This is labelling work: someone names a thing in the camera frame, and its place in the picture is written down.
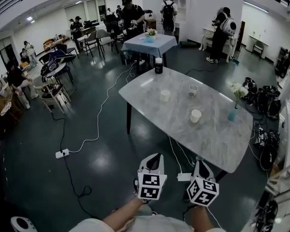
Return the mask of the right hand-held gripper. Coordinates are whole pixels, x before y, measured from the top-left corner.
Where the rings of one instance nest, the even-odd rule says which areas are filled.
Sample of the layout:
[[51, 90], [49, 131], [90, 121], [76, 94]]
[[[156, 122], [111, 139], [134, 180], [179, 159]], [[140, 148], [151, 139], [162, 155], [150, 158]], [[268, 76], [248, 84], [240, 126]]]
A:
[[214, 177], [214, 173], [204, 161], [196, 160], [193, 177], [187, 187], [189, 200], [192, 204], [208, 207], [219, 195], [219, 184], [199, 177]]

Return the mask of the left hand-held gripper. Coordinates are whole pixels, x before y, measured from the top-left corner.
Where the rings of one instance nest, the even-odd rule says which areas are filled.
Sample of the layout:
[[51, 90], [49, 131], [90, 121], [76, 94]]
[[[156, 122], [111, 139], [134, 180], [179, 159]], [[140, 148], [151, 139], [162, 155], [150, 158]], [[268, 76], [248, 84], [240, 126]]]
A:
[[164, 172], [164, 156], [161, 153], [152, 154], [140, 163], [137, 172], [136, 193], [142, 200], [159, 200], [167, 175]]

